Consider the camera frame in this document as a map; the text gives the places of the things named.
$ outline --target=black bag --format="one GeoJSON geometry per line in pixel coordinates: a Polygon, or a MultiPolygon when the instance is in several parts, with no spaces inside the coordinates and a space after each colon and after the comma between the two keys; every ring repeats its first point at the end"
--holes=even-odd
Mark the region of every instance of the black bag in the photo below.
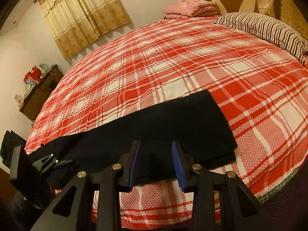
{"type": "Polygon", "coordinates": [[[10,168],[14,148],[17,146],[22,146],[23,148],[25,148],[26,142],[27,141],[24,138],[20,137],[13,131],[11,132],[6,131],[0,150],[2,163],[6,165],[8,168],[10,168]]]}

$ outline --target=red plaid bedsheet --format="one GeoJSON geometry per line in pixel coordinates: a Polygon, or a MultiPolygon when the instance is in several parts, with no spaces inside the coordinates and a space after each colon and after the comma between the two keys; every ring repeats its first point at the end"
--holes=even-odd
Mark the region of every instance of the red plaid bedsheet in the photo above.
{"type": "MultiPolygon", "coordinates": [[[[256,196],[273,189],[307,156],[308,71],[285,50],[213,24],[216,18],[158,21],[92,51],[49,96],[27,153],[59,136],[207,89],[238,144],[236,162],[215,171],[236,172],[256,196]]],[[[153,229],[191,218],[193,195],[182,193],[176,180],[136,186],[120,199],[127,228],[153,229]]],[[[217,195],[215,203],[218,210],[217,195]]]]}

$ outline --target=dark wooden cabinet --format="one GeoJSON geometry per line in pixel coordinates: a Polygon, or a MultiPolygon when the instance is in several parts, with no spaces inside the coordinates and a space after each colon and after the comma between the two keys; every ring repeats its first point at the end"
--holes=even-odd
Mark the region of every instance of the dark wooden cabinet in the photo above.
{"type": "Polygon", "coordinates": [[[48,71],[42,81],[36,85],[25,98],[19,111],[25,114],[31,121],[35,121],[50,93],[56,88],[63,74],[58,66],[48,71]]]}

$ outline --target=white wall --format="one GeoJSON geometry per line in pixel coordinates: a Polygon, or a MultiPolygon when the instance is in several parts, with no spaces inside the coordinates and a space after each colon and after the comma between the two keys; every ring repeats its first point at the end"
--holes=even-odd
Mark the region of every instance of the white wall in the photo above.
{"type": "MultiPolygon", "coordinates": [[[[25,92],[24,76],[35,63],[36,55],[23,44],[16,28],[0,37],[0,143],[6,130],[25,139],[31,132],[31,121],[19,112],[14,96],[25,92]]],[[[7,171],[1,158],[0,167],[7,171]]]]}
{"type": "Polygon", "coordinates": [[[64,72],[78,60],[106,42],[115,39],[133,29],[161,20],[165,14],[162,10],[177,0],[120,0],[132,22],[101,36],[93,44],[65,61],[54,42],[53,36],[45,22],[38,3],[34,3],[18,23],[18,30],[23,41],[39,53],[39,62],[48,65],[58,64],[64,72]]]}
{"type": "MultiPolygon", "coordinates": [[[[38,3],[29,1],[31,0],[21,0],[18,4],[20,8],[25,8],[25,4],[29,8],[26,12],[20,12],[22,15],[16,23],[17,26],[7,33],[0,34],[0,139],[6,130],[13,130],[25,139],[30,134],[31,121],[19,112],[13,98],[16,93],[25,92],[26,85],[23,79],[33,65],[58,64],[63,73],[66,73],[83,56],[106,42],[163,19],[164,7],[177,0],[120,0],[132,22],[101,36],[67,61],[62,57],[38,3]]],[[[17,14],[18,10],[14,13],[15,18],[18,18],[17,14]]]]}

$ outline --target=black towel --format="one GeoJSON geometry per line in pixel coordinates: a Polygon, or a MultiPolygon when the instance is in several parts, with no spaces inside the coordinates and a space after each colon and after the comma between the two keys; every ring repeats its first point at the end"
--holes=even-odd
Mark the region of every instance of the black towel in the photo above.
{"type": "Polygon", "coordinates": [[[79,170],[93,173],[117,163],[134,140],[141,142],[137,184],[176,177],[171,155],[175,140],[196,163],[209,169],[234,161],[233,150],[237,147],[223,113],[209,91],[203,90],[90,131],[59,137],[41,145],[29,158],[34,162],[53,153],[59,159],[73,159],[79,170]]]}

